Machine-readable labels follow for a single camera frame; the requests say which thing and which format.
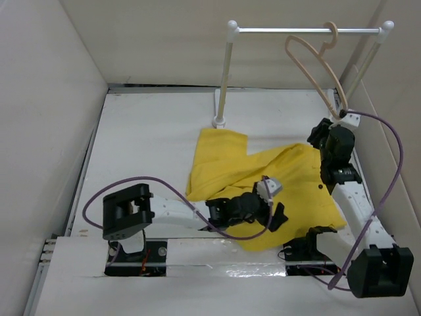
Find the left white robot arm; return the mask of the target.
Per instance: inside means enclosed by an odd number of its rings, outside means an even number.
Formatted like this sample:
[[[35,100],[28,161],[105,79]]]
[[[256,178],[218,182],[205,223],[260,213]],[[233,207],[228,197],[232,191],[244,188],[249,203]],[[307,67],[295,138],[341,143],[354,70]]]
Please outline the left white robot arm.
[[[147,184],[136,184],[103,198],[103,239],[118,242],[132,261],[146,255],[146,244],[133,238],[150,224],[173,224],[199,231],[224,232],[227,228],[257,221],[275,232],[288,217],[284,205],[273,203],[282,185],[275,180],[256,182],[253,190],[232,198],[184,202],[153,195]]]

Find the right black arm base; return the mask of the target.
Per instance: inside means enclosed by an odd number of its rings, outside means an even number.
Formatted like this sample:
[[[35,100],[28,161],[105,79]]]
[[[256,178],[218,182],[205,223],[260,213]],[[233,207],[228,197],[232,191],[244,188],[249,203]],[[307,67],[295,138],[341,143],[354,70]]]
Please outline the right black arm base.
[[[339,271],[339,267],[317,249],[316,237],[325,232],[336,233],[337,230],[317,226],[310,228],[304,237],[294,238],[283,245],[278,258],[285,263],[288,277],[334,275]]]

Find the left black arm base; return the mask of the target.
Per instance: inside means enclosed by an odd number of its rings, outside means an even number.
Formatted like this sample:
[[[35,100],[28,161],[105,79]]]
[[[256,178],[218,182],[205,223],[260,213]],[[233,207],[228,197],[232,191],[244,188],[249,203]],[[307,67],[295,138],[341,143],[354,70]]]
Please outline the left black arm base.
[[[165,277],[168,240],[146,239],[146,249],[126,253],[122,246],[118,252],[116,242],[109,248],[104,274],[108,277]]]

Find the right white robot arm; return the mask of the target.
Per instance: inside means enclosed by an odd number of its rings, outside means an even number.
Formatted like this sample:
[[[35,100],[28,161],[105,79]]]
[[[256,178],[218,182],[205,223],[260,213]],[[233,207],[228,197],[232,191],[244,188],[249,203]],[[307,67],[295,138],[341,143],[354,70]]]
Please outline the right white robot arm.
[[[354,130],[359,116],[337,122],[322,119],[308,137],[319,150],[320,177],[343,213],[347,226],[340,230],[317,226],[304,243],[311,259],[327,255],[339,268],[328,286],[333,288],[346,277],[356,298],[401,297],[407,291],[414,256],[409,248],[397,245],[378,218],[378,208],[370,204],[362,177],[351,163],[355,146]]]

